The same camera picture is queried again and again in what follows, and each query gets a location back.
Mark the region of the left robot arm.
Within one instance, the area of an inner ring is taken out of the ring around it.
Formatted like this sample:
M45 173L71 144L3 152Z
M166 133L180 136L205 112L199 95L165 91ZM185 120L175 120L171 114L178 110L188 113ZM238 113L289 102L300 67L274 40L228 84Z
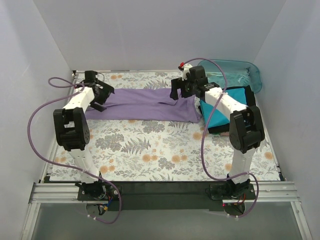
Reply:
M53 112L56 140L72 157L75 167L81 171L77 186L95 200L106 197L107 190L100 177L100 171L90 157L87 145L91 134L86 120L86 110L103 112L103 104L113 94L114 88L98 79L99 73L93 70L84 72L84 80L75 85L75 96L61 109Z

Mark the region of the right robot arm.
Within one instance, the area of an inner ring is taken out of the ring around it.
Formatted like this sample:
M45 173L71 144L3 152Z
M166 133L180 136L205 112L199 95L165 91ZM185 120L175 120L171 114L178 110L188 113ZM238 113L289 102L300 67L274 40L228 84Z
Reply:
M226 178L219 179L224 183L223 193L232 199L245 194L250 187L250 172L253 156L265 139L265 131L260 109L247 106L231 97L225 88L209 82L202 66L181 63L178 67L182 76L171 80L170 97L196 96L212 105L229 120L229 141L233 147L233 158L230 172Z

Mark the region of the purple t shirt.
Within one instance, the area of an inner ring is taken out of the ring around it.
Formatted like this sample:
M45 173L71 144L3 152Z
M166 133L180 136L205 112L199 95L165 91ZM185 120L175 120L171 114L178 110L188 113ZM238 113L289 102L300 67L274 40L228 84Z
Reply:
M117 88L106 100L105 110L88 108L88 120L151 120L198 123L201 115L195 107L195 97L170 98L170 88Z

